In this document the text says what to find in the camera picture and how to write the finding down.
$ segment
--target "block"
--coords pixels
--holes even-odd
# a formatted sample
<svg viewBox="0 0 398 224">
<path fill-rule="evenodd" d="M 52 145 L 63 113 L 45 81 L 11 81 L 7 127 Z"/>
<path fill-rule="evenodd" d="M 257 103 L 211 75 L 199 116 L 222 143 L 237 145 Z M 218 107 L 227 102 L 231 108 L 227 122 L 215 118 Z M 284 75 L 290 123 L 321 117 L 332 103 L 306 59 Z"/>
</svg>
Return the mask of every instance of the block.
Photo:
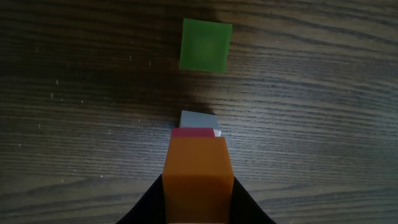
<svg viewBox="0 0 398 224">
<path fill-rule="evenodd" d="M 197 113 L 192 111 L 181 112 L 180 128 L 213 128 L 216 137 L 221 136 L 216 115 Z"/>
<path fill-rule="evenodd" d="M 180 69 L 225 72 L 232 25 L 185 18 Z"/>
<path fill-rule="evenodd" d="M 172 137 L 215 137 L 213 128 L 173 128 Z"/>
<path fill-rule="evenodd" d="M 162 180 L 167 223 L 229 223 L 234 174 L 225 138 L 171 138 Z"/>
</svg>

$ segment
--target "orange block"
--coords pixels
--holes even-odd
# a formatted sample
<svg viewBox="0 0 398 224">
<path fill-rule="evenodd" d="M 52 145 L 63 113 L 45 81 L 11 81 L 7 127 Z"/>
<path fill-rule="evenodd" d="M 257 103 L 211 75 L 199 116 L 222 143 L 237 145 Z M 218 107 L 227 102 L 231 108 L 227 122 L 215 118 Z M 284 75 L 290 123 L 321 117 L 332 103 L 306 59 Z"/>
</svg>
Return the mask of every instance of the orange block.
<svg viewBox="0 0 398 224">
<path fill-rule="evenodd" d="M 171 138 L 162 179 L 167 223 L 229 223 L 234 174 L 225 138 Z"/>
</svg>

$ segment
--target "gray block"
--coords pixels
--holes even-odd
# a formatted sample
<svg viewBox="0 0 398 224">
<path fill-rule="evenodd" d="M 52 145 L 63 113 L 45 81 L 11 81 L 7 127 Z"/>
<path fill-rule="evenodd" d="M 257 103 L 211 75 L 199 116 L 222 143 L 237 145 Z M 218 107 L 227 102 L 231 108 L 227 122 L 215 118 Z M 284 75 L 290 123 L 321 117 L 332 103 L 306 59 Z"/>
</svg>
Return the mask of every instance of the gray block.
<svg viewBox="0 0 398 224">
<path fill-rule="evenodd" d="M 221 136 L 216 115 L 181 111 L 180 128 L 213 128 L 216 137 Z"/>
</svg>

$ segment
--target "green square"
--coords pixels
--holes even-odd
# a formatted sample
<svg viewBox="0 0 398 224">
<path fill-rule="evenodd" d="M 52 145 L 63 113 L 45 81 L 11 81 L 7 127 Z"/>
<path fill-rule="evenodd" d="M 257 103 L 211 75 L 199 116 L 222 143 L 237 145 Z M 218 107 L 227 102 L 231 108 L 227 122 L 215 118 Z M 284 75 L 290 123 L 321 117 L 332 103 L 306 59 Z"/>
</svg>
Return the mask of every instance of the green square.
<svg viewBox="0 0 398 224">
<path fill-rule="evenodd" d="M 232 24 L 184 19 L 180 69 L 225 72 Z"/>
</svg>

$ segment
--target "wooden table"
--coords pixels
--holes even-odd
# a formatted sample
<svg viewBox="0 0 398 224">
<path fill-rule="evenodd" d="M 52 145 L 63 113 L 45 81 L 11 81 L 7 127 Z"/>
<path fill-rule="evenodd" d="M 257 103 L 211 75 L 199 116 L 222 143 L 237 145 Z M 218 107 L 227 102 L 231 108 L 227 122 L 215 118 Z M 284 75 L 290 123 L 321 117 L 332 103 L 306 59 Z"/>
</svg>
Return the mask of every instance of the wooden table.
<svg viewBox="0 0 398 224">
<path fill-rule="evenodd" d="M 178 69 L 182 19 L 233 24 Z M 398 223 L 398 2 L 0 2 L 1 223 L 115 223 L 181 110 L 215 113 L 277 223 Z"/>
</svg>

